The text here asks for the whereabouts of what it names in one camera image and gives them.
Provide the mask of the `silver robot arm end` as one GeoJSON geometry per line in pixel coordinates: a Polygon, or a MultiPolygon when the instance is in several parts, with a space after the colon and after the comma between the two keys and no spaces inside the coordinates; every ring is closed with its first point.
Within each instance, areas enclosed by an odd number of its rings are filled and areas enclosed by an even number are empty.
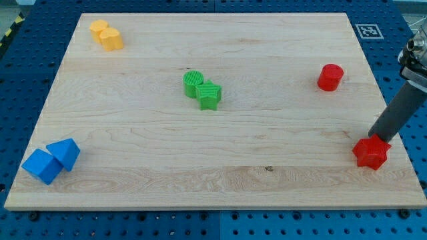
{"type": "Polygon", "coordinates": [[[426,92],[426,21],[409,38],[398,56],[400,75],[414,87],[426,92]]]}

